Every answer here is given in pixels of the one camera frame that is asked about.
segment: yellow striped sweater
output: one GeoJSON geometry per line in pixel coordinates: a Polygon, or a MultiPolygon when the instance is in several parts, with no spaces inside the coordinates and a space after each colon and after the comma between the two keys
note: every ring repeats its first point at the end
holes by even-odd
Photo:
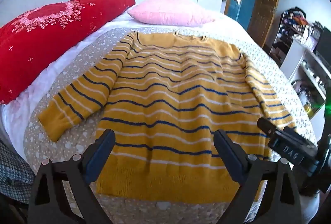
{"type": "Polygon", "coordinates": [[[105,107],[115,147],[97,181],[102,194],[187,203],[231,201],[238,189],[213,146],[223,129],[267,159],[261,116],[283,128],[292,116],[247,55],[223,41],[177,33],[126,35],[38,117],[49,138],[105,107]]]}

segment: wooden door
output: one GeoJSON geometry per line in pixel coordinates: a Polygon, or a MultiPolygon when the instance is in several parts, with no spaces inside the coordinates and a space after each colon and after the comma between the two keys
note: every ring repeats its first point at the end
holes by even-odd
{"type": "Polygon", "coordinates": [[[263,47],[272,25],[278,0],[255,0],[247,33],[263,47]]]}

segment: bed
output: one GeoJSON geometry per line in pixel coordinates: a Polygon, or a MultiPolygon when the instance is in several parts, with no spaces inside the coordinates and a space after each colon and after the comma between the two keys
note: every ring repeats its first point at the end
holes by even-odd
{"type": "MultiPolygon", "coordinates": [[[[135,21],[126,12],[108,22],[51,63],[16,100],[1,107],[3,128],[12,145],[36,173],[43,159],[64,161],[75,153],[82,153],[90,143],[93,143],[96,123],[100,119],[102,111],[95,113],[83,124],[74,127],[57,143],[51,142],[44,135],[36,114],[47,106],[49,99],[59,89],[93,66],[103,54],[111,50],[114,44],[131,30],[142,33],[166,33],[176,30],[182,35],[206,35],[235,44],[250,56],[257,69],[270,82],[278,98],[292,114],[297,125],[297,132],[316,143],[307,113],[276,63],[237,22],[221,13],[215,13],[215,16],[217,19],[214,22],[206,23],[201,27],[148,25],[135,21]]],[[[273,152],[271,159],[275,161],[278,158],[279,156],[273,152]]],[[[80,214],[69,185],[66,184],[65,188],[73,212],[80,214]]],[[[91,188],[93,191],[96,189],[94,184],[91,185],[91,188]]],[[[96,196],[114,223],[132,223],[133,217],[135,223],[144,223],[147,220],[151,223],[168,221],[171,223],[215,223],[228,205],[227,203],[171,204],[163,201],[131,200],[99,194],[96,196]]],[[[253,204],[247,220],[254,217],[258,204],[259,202],[253,204]]]]}

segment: red pillow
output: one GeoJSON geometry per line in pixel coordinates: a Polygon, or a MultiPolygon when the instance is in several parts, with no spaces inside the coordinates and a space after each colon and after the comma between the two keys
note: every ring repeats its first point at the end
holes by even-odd
{"type": "Polygon", "coordinates": [[[135,0],[71,0],[27,11],[0,28],[0,103],[24,91],[51,62],[135,0]]]}

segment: plaid fabric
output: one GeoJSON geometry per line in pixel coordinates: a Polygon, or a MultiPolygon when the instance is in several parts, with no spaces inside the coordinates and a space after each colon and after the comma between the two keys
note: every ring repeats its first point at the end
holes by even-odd
{"type": "Polygon", "coordinates": [[[28,204],[34,178],[30,166],[0,140],[0,192],[28,204]]]}

